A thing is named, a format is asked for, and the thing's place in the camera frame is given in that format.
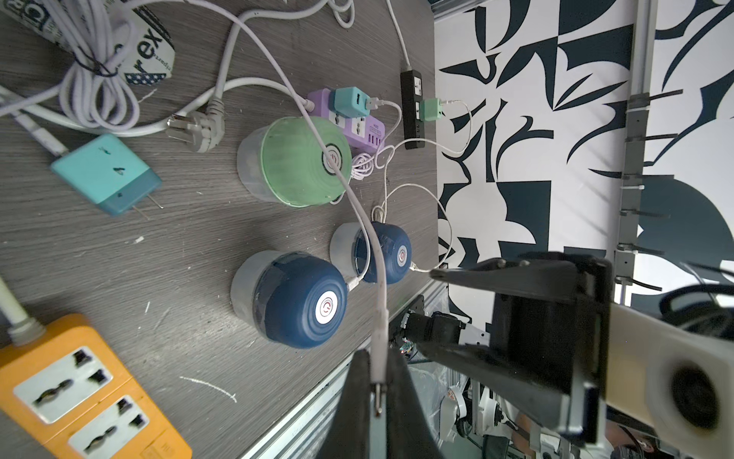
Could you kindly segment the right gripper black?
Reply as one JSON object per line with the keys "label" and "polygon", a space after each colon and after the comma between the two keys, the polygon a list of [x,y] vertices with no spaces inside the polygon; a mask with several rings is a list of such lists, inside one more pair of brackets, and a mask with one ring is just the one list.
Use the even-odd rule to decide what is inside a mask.
{"label": "right gripper black", "polygon": [[605,258],[530,252],[467,269],[436,269],[434,280],[492,292],[489,330],[453,315],[408,313],[401,328],[431,361],[493,390],[531,420],[574,445],[602,441],[613,266]]}

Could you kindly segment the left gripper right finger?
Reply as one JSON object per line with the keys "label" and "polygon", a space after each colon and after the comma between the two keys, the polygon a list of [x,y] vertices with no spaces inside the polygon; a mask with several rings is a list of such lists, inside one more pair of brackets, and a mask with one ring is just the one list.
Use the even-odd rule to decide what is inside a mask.
{"label": "left gripper right finger", "polygon": [[443,458],[431,432],[408,365],[397,349],[388,350],[386,457]]}

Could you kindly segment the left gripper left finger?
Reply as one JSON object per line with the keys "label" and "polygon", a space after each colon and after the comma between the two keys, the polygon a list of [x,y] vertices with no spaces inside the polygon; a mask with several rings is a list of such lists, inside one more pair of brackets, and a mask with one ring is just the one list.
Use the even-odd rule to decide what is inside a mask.
{"label": "left gripper left finger", "polygon": [[354,354],[329,431],[330,458],[368,458],[370,448],[370,358]]}

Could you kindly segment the green adapter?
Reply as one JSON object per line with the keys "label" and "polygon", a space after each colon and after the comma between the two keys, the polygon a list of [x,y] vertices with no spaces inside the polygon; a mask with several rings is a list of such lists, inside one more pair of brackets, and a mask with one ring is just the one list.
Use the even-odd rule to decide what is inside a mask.
{"label": "green adapter", "polygon": [[424,99],[419,105],[420,120],[437,122],[443,118],[443,102],[440,99]]}

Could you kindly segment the black power strip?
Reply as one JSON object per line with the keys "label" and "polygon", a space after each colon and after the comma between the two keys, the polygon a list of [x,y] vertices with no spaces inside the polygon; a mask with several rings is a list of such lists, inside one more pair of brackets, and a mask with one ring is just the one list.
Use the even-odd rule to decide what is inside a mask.
{"label": "black power strip", "polygon": [[424,120],[421,103],[424,101],[422,75],[415,70],[401,72],[401,107],[403,108],[403,135],[406,149],[425,147]]}

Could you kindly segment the teal USB charger adapter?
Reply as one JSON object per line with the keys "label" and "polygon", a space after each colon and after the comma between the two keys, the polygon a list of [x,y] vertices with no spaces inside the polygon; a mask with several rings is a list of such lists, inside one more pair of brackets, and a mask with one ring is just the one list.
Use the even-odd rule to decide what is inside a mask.
{"label": "teal USB charger adapter", "polygon": [[370,115],[370,97],[359,88],[352,86],[332,91],[329,107],[346,119],[366,118]]}

